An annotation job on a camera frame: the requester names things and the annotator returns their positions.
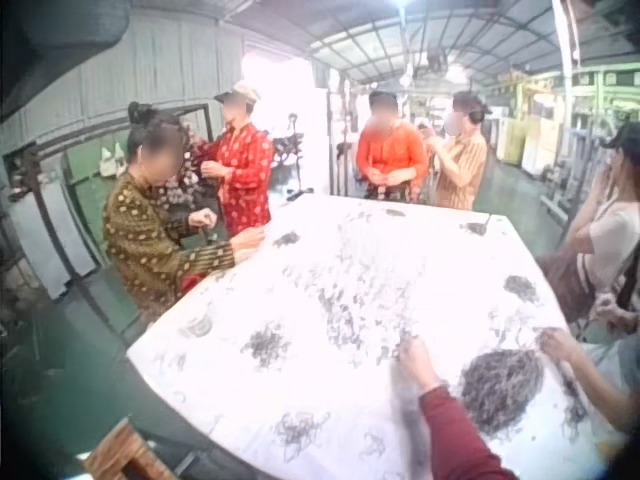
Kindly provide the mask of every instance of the hair bun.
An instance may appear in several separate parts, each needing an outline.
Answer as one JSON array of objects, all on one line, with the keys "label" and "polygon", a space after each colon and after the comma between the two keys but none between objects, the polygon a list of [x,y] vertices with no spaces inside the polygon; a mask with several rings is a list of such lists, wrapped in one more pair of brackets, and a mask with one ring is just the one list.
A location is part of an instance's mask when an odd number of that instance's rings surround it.
[{"label": "hair bun", "polygon": [[129,114],[129,121],[133,125],[146,126],[158,111],[148,103],[131,102],[127,113]]}]

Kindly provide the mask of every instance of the white table surface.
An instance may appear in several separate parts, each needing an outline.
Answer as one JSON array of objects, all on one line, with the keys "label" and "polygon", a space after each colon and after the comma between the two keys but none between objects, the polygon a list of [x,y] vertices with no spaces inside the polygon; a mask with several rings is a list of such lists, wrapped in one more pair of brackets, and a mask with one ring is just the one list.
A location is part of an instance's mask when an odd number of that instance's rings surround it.
[{"label": "white table surface", "polygon": [[[492,216],[482,237],[460,226],[486,219],[305,195],[276,211],[253,258],[201,282],[128,356],[180,415],[271,475],[427,478],[428,430],[417,393],[389,358],[400,328],[426,341],[453,393],[463,369],[500,338],[502,348],[526,347],[534,344],[536,327],[566,328],[549,285],[505,217]],[[273,244],[292,230],[297,243]],[[506,292],[509,275],[527,277],[539,301],[523,303]],[[339,301],[328,314],[321,299],[331,296]],[[330,342],[327,322],[336,311],[362,327],[359,349]],[[514,314],[522,324],[509,320]],[[194,336],[187,327],[205,316],[212,328]],[[267,326],[279,329],[288,345],[261,368],[245,346]],[[563,427],[568,405],[545,360],[542,390],[525,417],[487,439],[490,447],[525,480],[589,478],[600,468],[594,438],[588,421],[577,435]],[[288,445],[283,417],[308,425]]]}]

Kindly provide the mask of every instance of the red sleeve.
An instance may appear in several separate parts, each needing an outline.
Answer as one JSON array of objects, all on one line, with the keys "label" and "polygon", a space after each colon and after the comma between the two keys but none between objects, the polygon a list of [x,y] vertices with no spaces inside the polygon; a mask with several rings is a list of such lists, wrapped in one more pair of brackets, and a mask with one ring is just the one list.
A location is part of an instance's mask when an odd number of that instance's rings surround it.
[{"label": "red sleeve", "polygon": [[273,161],[273,143],[262,132],[258,132],[249,144],[249,166],[234,168],[229,184],[236,188],[257,188],[269,179]]},{"label": "red sleeve", "polygon": [[445,387],[420,397],[422,414],[431,431],[434,480],[515,480],[491,453],[458,401]]},{"label": "red sleeve", "polygon": [[409,148],[411,150],[411,162],[413,163],[413,168],[416,169],[416,179],[421,180],[429,171],[429,159],[424,151],[422,136],[415,129],[409,132]]},{"label": "red sleeve", "polygon": [[369,140],[369,135],[366,130],[360,134],[360,140],[358,141],[358,153],[356,154],[356,165],[358,166],[358,170],[362,174],[369,168],[369,144],[371,141]]}]

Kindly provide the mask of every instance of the hand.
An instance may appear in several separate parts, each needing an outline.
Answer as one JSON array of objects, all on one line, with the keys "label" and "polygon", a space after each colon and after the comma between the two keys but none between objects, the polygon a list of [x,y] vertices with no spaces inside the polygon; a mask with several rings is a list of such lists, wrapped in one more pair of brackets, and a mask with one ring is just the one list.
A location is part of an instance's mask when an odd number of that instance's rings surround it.
[{"label": "hand", "polygon": [[206,162],[202,162],[200,171],[202,172],[202,175],[204,177],[219,178],[229,175],[229,173],[231,172],[231,168],[225,167],[221,163],[208,160]]},{"label": "hand", "polygon": [[377,168],[369,167],[364,174],[374,185],[382,185],[384,183],[385,176]]},{"label": "hand", "polygon": [[611,329],[619,328],[627,334],[633,333],[638,326],[637,315],[620,308],[612,293],[598,295],[589,313],[589,320],[605,322]]},{"label": "hand", "polygon": [[393,172],[388,174],[386,176],[384,184],[387,187],[395,187],[396,185],[400,185],[402,182],[407,182],[409,180],[413,180],[414,178],[416,178],[415,168],[400,168],[399,170],[394,170]]},{"label": "hand", "polygon": [[593,181],[592,191],[594,194],[603,194],[605,189],[609,186],[611,180],[611,165],[605,163],[602,169],[596,174],[596,178]]},{"label": "hand", "polygon": [[400,344],[400,364],[420,388],[427,393],[438,387],[441,382],[433,370],[429,350],[418,337],[408,338]]},{"label": "hand", "polygon": [[433,128],[431,127],[423,127],[420,129],[420,134],[422,135],[422,138],[424,138],[425,140],[430,138],[430,137],[435,137],[436,136],[436,132]]},{"label": "hand", "polygon": [[185,125],[185,129],[187,130],[187,135],[189,135],[189,142],[191,143],[191,145],[206,143],[206,140],[195,132],[195,130],[193,129],[193,125],[187,123]]},{"label": "hand", "polygon": [[552,360],[564,360],[573,365],[584,350],[573,336],[561,328],[545,328],[540,334],[540,348]]},{"label": "hand", "polygon": [[203,208],[189,215],[189,225],[195,228],[213,228],[218,221],[218,216],[209,208]]},{"label": "hand", "polygon": [[264,227],[247,228],[233,237],[229,243],[231,243],[236,262],[239,263],[253,255],[263,240]]}]

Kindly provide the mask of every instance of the white t-shirt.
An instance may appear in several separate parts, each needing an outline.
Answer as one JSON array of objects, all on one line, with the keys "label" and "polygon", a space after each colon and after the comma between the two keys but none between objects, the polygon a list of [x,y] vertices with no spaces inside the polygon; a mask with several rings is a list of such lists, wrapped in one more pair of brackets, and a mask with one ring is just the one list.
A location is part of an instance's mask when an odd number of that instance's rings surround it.
[{"label": "white t-shirt", "polygon": [[594,253],[578,255],[578,271],[588,275],[596,291],[609,289],[640,241],[640,203],[615,197],[605,202],[589,225],[589,235]]}]

